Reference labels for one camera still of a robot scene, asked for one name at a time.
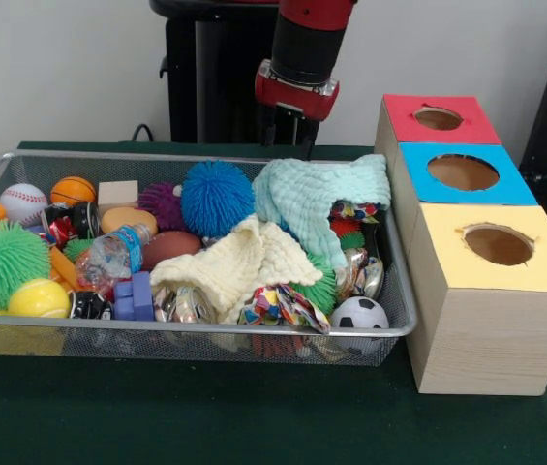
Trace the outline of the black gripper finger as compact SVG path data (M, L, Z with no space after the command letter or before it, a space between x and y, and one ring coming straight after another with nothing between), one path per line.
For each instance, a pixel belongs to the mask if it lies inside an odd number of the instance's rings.
M273 145L276 137L277 109L260 105L261 144Z
M306 119L304 138L301 142L301 154L304 160L312 159L312 151L318 136L320 122L318 120Z

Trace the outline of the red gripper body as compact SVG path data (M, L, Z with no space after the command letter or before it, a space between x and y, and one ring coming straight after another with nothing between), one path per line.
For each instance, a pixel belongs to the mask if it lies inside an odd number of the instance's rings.
M335 78L330 78L323 85L304 85L283 80L273 71L270 60L260 63L255 78L255 96L260 104L288 109L310 120L325 120L339 91L340 83Z

